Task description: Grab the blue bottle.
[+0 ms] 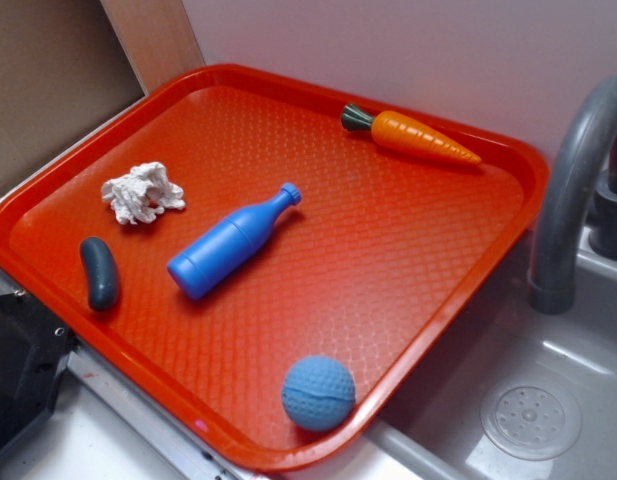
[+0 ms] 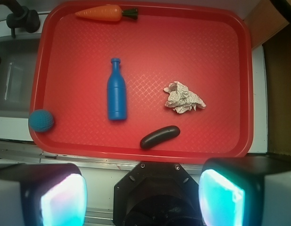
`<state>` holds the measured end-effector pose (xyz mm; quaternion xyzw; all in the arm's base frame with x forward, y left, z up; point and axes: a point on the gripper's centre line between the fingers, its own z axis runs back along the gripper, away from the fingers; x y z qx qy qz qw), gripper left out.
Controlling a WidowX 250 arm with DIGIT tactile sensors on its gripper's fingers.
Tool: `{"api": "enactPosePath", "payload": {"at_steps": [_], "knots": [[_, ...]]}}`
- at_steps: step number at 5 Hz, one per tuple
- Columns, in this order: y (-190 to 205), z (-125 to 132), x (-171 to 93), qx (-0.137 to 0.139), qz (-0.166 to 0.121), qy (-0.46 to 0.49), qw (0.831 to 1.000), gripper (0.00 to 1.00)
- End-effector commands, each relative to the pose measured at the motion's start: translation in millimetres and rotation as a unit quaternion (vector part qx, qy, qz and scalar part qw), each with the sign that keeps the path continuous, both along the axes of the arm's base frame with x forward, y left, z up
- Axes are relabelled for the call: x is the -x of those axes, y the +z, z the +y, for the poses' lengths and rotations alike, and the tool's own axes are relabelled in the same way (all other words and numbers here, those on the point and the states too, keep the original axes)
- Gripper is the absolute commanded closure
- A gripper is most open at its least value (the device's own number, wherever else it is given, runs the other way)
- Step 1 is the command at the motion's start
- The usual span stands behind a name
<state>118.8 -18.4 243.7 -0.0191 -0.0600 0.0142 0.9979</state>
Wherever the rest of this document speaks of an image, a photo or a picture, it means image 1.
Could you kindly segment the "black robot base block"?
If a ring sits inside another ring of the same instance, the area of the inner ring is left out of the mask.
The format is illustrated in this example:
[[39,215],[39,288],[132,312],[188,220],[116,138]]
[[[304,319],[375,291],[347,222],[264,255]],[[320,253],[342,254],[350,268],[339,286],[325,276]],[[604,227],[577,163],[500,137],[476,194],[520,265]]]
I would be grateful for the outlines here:
[[53,415],[73,343],[68,325],[33,295],[0,295],[0,462]]

